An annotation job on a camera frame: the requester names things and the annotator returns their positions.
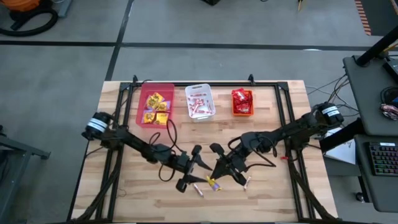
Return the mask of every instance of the computer keyboard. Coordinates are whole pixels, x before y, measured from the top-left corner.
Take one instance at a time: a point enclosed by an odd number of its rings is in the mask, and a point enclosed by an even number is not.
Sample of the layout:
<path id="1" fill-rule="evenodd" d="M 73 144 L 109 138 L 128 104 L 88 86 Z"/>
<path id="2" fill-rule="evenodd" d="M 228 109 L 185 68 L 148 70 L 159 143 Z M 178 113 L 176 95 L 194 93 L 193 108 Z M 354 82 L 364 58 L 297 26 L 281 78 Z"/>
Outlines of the computer keyboard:
<path id="1" fill-rule="evenodd" d="M 368 142 L 373 175 L 398 177 L 398 146 L 394 143 Z"/>

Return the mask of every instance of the red container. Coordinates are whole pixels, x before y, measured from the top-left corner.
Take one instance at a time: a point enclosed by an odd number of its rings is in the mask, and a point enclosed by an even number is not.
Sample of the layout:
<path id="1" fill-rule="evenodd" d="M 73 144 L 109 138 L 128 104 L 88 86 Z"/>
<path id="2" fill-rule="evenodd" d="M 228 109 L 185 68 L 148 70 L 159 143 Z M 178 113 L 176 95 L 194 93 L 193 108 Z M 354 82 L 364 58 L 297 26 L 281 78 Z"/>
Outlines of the red container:
<path id="1" fill-rule="evenodd" d="M 251 102 L 251 111 L 250 113 L 235 113 L 234 108 L 235 108 L 235 103 L 234 103 L 234 98 L 232 97 L 232 114 L 234 116 L 252 116 L 254 114 L 254 103 L 253 103 L 253 92 L 251 90 L 245 90 L 246 93 L 249 93 L 252 96 L 252 102 Z"/>
<path id="2" fill-rule="evenodd" d="M 144 110 L 146 109 L 146 101 L 149 96 L 158 93 L 164 97 L 164 101 L 170 101 L 169 119 L 172 119 L 173 106 L 174 106 L 174 84 L 171 83 L 144 83 L 141 88 L 141 95 L 139 97 L 136 124 L 142 128 L 162 128 L 165 129 L 166 125 L 161 124 L 144 124 L 142 118 Z"/>

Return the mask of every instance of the gray floor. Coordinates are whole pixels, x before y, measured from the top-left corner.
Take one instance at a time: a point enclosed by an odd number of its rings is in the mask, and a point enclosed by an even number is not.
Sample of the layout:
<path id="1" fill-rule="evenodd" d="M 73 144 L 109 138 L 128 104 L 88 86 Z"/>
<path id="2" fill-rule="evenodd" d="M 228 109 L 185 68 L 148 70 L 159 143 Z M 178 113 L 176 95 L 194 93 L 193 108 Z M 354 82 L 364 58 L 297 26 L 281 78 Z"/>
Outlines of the gray floor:
<path id="1" fill-rule="evenodd" d="M 115 42 L 128 0 L 75 0 L 66 19 L 35 37 L 0 40 Z M 35 18 L 35 27 L 46 16 Z M 10 24 L 0 8 L 0 25 Z M 354 0 L 222 0 L 210 7 L 199 0 L 135 0 L 124 42 L 370 46 Z M 80 136 L 96 110 L 113 47 L 0 45 L 0 124 L 9 137 L 51 151 L 48 161 L 32 159 L 13 206 L 14 218 L 29 223 L 66 219 L 83 160 Z M 343 57 L 362 52 L 307 50 L 124 48 L 112 80 L 305 80 L 312 87 L 344 74 Z M 333 91 L 333 86 L 323 89 Z M 340 92 L 355 102 L 347 86 Z M 308 96 L 312 105 L 327 94 Z M 346 115 L 354 111 L 343 110 Z M 346 119 L 346 124 L 355 117 Z M 397 214 L 379 213 L 355 201 L 355 178 L 330 177 L 344 220 L 397 223 Z"/>

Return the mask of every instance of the wooden tabletop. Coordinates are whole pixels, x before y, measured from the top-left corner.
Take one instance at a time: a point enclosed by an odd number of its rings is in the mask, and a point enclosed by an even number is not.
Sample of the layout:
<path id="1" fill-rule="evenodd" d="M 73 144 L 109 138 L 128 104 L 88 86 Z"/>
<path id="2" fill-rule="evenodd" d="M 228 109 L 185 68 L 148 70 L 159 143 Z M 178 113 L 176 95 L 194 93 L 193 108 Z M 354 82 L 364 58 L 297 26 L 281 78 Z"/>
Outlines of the wooden tabletop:
<path id="1" fill-rule="evenodd" d="M 289 83 L 295 117 L 299 118 L 310 111 L 307 93 L 303 81 L 287 81 Z M 113 113 L 116 106 L 120 82 L 105 82 L 99 100 L 98 110 Z M 204 123 L 193 123 L 188 116 L 184 88 L 175 89 L 174 117 L 177 125 L 177 144 L 190 153 L 193 146 L 202 146 L 201 156 L 210 166 L 214 167 L 218 156 L 209 148 L 211 143 L 220 143 L 228 153 L 226 144 L 232 138 L 248 131 L 272 131 L 280 127 L 275 90 L 271 87 L 250 87 L 254 94 L 254 116 L 250 118 L 234 117 L 231 112 L 231 90 L 233 87 L 213 87 L 212 93 L 216 105 L 214 120 Z M 139 138 L 148 141 L 159 129 L 141 129 L 136 125 L 136 113 L 140 90 L 134 92 L 130 110 L 129 130 Z M 285 117 L 287 107 L 284 101 Z M 171 145 L 166 131 L 160 131 L 157 143 Z M 90 143 L 88 152 L 98 148 L 100 142 Z M 214 192 L 207 183 L 197 184 L 205 197 L 201 198 L 188 186 L 182 194 L 175 184 L 181 178 L 176 173 L 170 182 L 162 182 L 158 178 L 160 164 L 150 164 L 141 155 L 125 147 L 123 164 L 120 174 L 118 197 L 116 199 L 114 222 L 294 222 L 297 221 L 292 185 L 290 183 L 287 162 L 280 159 L 284 155 L 283 141 L 277 145 L 278 157 L 271 153 L 263 154 L 277 167 L 253 167 L 246 177 L 252 177 L 247 191 L 237 184 L 230 176 L 222 177 L 217 182 L 223 188 Z M 310 188 L 321 204 L 334 216 L 337 216 L 335 203 L 330 189 L 325 164 L 319 149 L 308 147 L 303 151 L 307 167 Z M 84 164 L 80 186 L 73 209 L 73 218 L 81 215 L 98 193 L 103 175 L 106 150 L 90 155 Z M 247 165 L 263 163 L 259 156 L 251 154 Z M 163 168 L 162 177 L 167 179 L 171 170 Z M 201 167 L 193 172 L 198 177 L 210 174 Z M 302 191 L 303 210 L 306 213 Z M 109 196 L 104 206 L 108 209 Z"/>

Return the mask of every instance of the white paper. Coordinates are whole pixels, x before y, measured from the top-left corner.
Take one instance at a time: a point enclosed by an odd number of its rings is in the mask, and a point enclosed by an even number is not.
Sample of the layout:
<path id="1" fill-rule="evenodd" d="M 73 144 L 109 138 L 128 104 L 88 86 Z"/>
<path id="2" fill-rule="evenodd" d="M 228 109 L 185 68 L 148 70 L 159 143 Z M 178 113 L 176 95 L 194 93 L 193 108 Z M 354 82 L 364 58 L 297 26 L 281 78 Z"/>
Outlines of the white paper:
<path id="1" fill-rule="evenodd" d="M 335 128 L 329 130 L 325 137 L 331 136 L 332 134 L 338 132 L 341 128 Z M 326 152 L 325 156 L 336 159 L 343 162 L 348 162 L 350 164 L 355 164 L 355 141 L 351 139 L 350 141 L 343 143 L 339 146 L 336 146 L 333 149 L 330 149 Z"/>

